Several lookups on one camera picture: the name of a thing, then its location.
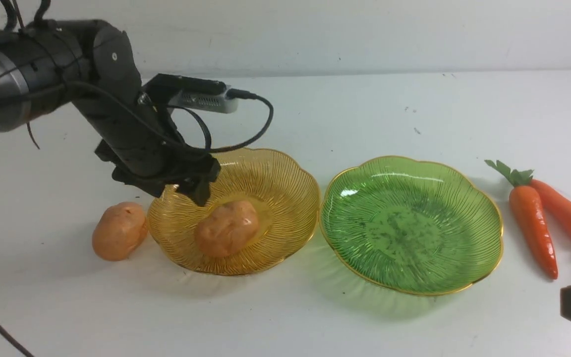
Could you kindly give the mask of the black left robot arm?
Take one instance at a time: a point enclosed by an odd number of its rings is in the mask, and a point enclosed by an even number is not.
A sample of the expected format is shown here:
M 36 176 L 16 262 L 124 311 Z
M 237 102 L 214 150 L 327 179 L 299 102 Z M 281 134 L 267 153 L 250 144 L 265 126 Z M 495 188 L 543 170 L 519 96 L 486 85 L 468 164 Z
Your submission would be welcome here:
M 177 75 L 143 83 L 127 33 L 104 20 L 0 30 L 0 132 L 73 104 L 100 135 L 95 154 L 114 164 L 114 180 L 154 197 L 175 185 L 204 206 L 220 165 L 172 123 L 169 104 L 182 90 Z

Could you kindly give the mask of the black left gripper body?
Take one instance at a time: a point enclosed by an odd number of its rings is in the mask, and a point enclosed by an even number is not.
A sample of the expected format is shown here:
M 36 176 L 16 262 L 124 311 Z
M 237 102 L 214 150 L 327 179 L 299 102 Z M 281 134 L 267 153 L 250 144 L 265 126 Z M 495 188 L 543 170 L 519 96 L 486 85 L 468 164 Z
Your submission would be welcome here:
M 216 181 L 220 165 L 202 149 L 179 140 L 166 111 L 140 104 L 139 86 L 73 84 L 81 97 L 72 103 L 99 133 L 97 156 L 115 165 L 113 179 L 160 197 L 181 179 Z

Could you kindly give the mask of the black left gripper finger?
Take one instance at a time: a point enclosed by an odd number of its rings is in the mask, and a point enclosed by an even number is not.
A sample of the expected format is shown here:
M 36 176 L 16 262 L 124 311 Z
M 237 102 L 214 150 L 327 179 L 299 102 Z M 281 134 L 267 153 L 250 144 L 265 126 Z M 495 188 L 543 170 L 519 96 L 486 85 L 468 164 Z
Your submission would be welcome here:
M 176 192 L 188 197 L 197 206 L 205 206 L 211 197 L 211 183 L 212 180 L 208 178 L 182 178 L 176 184 Z

